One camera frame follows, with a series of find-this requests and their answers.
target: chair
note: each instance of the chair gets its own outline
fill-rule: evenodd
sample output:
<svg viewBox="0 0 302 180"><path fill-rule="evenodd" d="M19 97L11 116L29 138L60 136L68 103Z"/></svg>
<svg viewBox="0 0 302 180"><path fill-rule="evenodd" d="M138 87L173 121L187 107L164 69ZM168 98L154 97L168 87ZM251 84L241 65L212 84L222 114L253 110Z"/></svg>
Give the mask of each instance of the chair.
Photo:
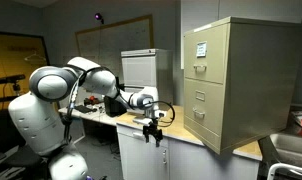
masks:
<svg viewBox="0 0 302 180"><path fill-rule="evenodd" d="M4 153L16 146L19 147L18 151L4 159L6 156ZM12 167L24 167L25 172L32 172L43 161L26 145L25 140L14 126L7 109L0 110L0 160L3 160L0 163L0 173Z"/></svg>

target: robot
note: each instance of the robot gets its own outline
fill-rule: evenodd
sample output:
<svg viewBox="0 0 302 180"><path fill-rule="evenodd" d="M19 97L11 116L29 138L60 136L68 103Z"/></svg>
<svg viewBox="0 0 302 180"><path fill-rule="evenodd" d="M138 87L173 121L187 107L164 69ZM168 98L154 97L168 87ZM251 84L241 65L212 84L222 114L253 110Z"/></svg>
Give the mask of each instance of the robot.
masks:
<svg viewBox="0 0 302 180"><path fill-rule="evenodd" d="M124 92L116 86L115 76L109 69L81 57L71 59L63 68L39 68L31 74L29 81L30 92L14 99L9 105L9 113L27 144L48 161L53 180L84 180L87 177L86 162L69 135L71 114L80 86L111 97L127 109L144 110L145 118L135 119L134 122L143 125L147 142L149 135L156 139L157 146L162 140L162 131L157 127L160 126L159 118L165 113L159 110L158 102L161 101L158 101L158 92L154 87L146 87L139 93ZM53 103L67 96L68 111L66 116L60 118ZM164 103L172 109L173 121L174 109Z"/></svg>

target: whiteboard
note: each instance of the whiteboard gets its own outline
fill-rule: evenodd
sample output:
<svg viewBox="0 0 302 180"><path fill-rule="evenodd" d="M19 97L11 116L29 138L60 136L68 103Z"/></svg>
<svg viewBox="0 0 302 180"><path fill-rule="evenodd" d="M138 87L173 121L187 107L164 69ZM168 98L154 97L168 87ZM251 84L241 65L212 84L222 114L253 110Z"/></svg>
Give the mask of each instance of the whiteboard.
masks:
<svg viewBox="0 0 302 180"><path fill-rule="evenodd" d="M152 15L76 32L80 56L107 67L123 83L121 51L153 48Z"/></svg>

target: white desk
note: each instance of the white desk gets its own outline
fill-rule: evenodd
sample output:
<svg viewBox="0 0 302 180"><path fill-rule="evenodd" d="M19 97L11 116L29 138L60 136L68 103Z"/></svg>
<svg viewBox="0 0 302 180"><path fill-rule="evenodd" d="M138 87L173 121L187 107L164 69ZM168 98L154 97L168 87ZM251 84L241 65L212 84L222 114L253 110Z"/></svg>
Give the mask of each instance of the white desk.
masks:
<svg viewBox="0 0 302 180"><path fill-rule="evenodd" d="M98 107L96 107L98 109L96 112L89 112L89 113L81 113L80 111L73 109L72 117L82 118L82 119L95 121L95 122L102 123L102 124L116 126L116 121L115 121L116 117L112 118L105 113L103 103L101 103L99 105L102 106L102 109L103 109L102 112L99 111ZM66 114L67 108L59 109L59 112L62 114Z"/></svg>

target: countertop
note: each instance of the countertop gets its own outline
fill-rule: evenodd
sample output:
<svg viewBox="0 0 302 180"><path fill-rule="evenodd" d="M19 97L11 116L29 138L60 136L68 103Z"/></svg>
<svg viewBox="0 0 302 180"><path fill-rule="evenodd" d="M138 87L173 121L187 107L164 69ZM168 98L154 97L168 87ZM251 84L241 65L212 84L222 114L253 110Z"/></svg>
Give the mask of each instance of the countertop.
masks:
<svg viewBox="0 0 302 180"><path fill-rule="evenodd" d="M174 138L174 139L179 139L182 141L190 142L193 144L203 145L203 143L193 136L189 131L184 129L184 114L183 114L183 107L181 106L173 106L175 110L175 120L172 123L171 126L166 127L166 128L161 128L163 135L166 137ZM119 117L116 118L116 123L133 127L136 129L142 129L142 125L138 125L133 122L133 119L140 116L139 114L135 113L130 113L127 112ZM172 111L169 110L167 117L172 117ZM163 118L164 121L170 121L168 118ZM258 161L262 161L262 153L259 147L259 144L257 141L254 141L252 143L249 143L245 146L239 147L235 150L233 150L233 154L239 155L239 156L244 156L250 159L255 159Z"/></svg>

